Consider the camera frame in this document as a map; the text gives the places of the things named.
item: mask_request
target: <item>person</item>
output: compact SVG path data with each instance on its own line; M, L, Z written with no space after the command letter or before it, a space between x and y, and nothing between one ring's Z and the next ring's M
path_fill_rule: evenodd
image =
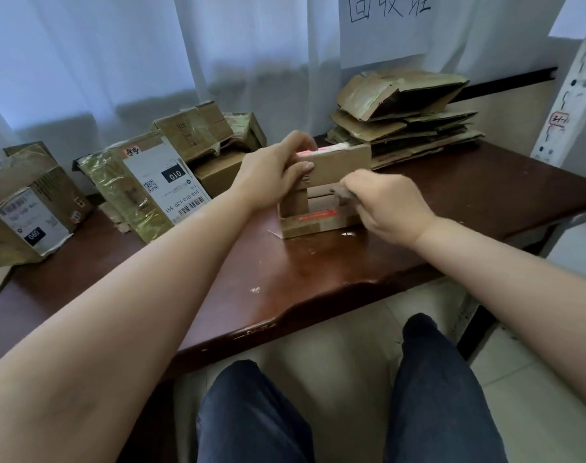
M0 359L0 463L113 462L255 211L312 164L305 133L244 157L231 189L68 303ZM586 400L586 278L436 216L402 175L358 170L369 231L463 284ZM201 269L196 269L201 260ZM136 279L145 280L140 284ZM385 461L501 461L479 384L431 319L404 327ZM312 462L312 434L252 362L228 367L197 416L199 462Z

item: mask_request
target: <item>paper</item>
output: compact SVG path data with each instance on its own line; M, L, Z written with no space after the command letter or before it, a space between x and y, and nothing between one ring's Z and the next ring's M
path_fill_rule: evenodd
M549 36L584 39L586 37L586 0L565 0Z
M46 256L70 237L68 229L30 188L0 207L0 219L41 256Z
M129 157L124 164L173 224L211 200L170 145L163 143L146 151L134 146L125 152Z
M427 53L433 0L339 0L342 68Z

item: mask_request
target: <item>brown table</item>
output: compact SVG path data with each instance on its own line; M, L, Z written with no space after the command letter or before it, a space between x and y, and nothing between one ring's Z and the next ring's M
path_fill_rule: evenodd
M546 228L586 211L585 178L488 143L387 171L413 178L437 214L498 240L543 242ZM166 378L441 276L361 226L282 241L276 224L269 210L244 230ZM17 267L0 291L0 357L142 246L96 212L48 260Z

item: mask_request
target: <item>dark blue pants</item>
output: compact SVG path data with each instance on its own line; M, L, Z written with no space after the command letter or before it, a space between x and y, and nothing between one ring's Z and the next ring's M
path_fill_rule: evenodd
M503 442L466 361L430 317L403 329L386 463L501 462ZM251 360L228 366L197 416L198 463L313 463L308 423Z

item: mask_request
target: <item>sheer curtain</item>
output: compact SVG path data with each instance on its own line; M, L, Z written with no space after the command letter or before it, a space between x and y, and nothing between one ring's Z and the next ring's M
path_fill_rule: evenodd
M431 51L388 64L479 82L558 63L547 34L563 0L433 3ZM340 68L337 6L0 0L0 148L42 139L68 169L73 159L206 99L255 112L270 142L293 128L325 132L335 95L355 72Z

